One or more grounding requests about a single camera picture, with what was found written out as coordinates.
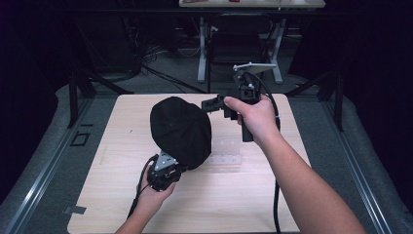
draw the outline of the black device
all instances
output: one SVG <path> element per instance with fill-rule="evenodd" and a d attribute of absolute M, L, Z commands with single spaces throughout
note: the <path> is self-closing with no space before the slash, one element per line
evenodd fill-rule
<path fill-rule="evenodd" d="M 239 100 L 248 103 L 255 104 L 261 99 L 261 83 L 260 79 L 251 73 L 251 71 L 260 72 L 269 68 L 273 68 L 272 64 L 260 64 L 260 63 L 248 63 L 245 65 L 234 66 L 234 81 L 236 88 L 228 91 L 226 96 L 238 98 Z M 202 110 L 205 112 L 224 110 L 224 118 L 231 118 L 231 120 L 237 120 L 238 114 L 236 111 L 231 110 L 224 104 L 224 98 L 226 96 L 218 95 L 216 98 L 204 100 L 201 103 Z M 242 132 L 243 142 L 253 141 L 251 132 L 246 127 L 244 120 L 242 119 Z"/>
<path fill-rule="evenodd" d="M 164 151 L 155 156 L 156 160 L 149 168 L 147 179 L 149 186 L 160 192 L 166 190 L 173 182 L 178 182 L 188 167 L 180 165 Z"/>

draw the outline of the forearm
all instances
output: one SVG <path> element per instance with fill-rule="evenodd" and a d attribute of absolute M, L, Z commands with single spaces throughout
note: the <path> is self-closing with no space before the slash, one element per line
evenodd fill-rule
<path fill-rule="evenodd" d="M 343 199 L 280 134 L 261 141 L 285 201 L 303 233 L 363 233 Z"/>
<path fill-rule="evenodd" d="M 156 212 L 154 211 L 156 210 L 157 209 L 154 210 L 138 205 L 134 209 L 133 214 L 125 221 L 116 233 L 142 233 L 146 224 L 148 224 L 149 220 L 153 217 L 153 215 L 155 215 Z"/>

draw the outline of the wooden table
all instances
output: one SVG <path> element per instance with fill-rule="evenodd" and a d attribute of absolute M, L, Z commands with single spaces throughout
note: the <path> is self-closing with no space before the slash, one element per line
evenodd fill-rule
<path fill-rule="evenodd" d="M 114 106 L 91 169 L 76 204 L 86 208 L 73 214 L 70 233 L 113 233 L 126 220 L 140 172 L 160 148 L 150 134 L 149 116 L 160 100 L 176 96 L 201 105 L 216 95 L 127 95 Z M 274 95 L 282 121 L 282 135 L 309 163 L 288 100 Z M 260 148 L 242 142 L 241 126 L 208 114 L 212 125 L 212 153 L 196 170 L 186 172 L 172 195 L 145 228 L 146 233 L 274 232 L 275 178 Z M 282 231 L 297 231 L 280 196 Z"/>

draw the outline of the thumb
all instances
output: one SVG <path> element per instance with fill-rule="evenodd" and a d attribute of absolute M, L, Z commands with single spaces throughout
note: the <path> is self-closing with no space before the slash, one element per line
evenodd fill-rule
<path fill-rule="evenodd" d="M 225 97 L 224 103 L 232 110 L 239 112 L 241 115 L 245 115 L 249 105 L 234 97 Z"/>

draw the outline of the metal rail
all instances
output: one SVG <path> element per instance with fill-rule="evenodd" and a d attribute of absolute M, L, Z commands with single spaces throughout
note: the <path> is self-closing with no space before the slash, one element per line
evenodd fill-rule
<path fill-rule="evenodd" d="M 368 184 L 363 172 L 361 171 L 360 166 L 358 165 L 356 156 L 353 153 L 353 150 L 350 147 L 349 143 L 347 142 L 345 133 L 340 132 L 334 123 L 334 119 L 332 118 L 333 110 L 331 109 L 331 106 L 325 101 L 322 101 L 321 107 L 324 111 L 324 114 L 327 116 L 329 124 L 331 125 L 332 129 L 334 130 L 335 134 L 340 140 L 340 143 L 342 144 L 342 147 L 346 155 L 345 161 L 349 166 L 350 174 L 352 175 L 355 181 L 358 192 L 361 196 L 361 199 L 365 207 L 367 208 L 367 211 L 371 217 L 371 220 L 373 221 L 377 233 L 393 233 L 380 209 L 379 204 L 377 203 L 376 197 L 374 196 L 374 193 L 371 190 L 370 185 Z"/>
<path fill-rule="evenodd" d="M 45 165 L 42 172 L 37 176 L 37 179 L 34 181 L 30 191 L 27 193 L 18 211 L 9 223 L 6 233 L 23 233 L 25 225 L 30 220 L 40 202 L 40 199 L 42 199 L 43 194 L 48 188 L 49 183 L 52 181 L 58 165 L 63 159 L 63 152 L 65 148 L 70 143 L 70 140 L 76 135 L 77 129 L 80 127 L 80 120 L 86 115 L 92 105 L 92 102 L 92 99 L 85 99 L 85 102 L 82 104 L 79 111 L 79 121 L 75 123 L 72 129 L 66 130 L 66 133 L 63 135 L 57 146 L 55 154 Z"/>

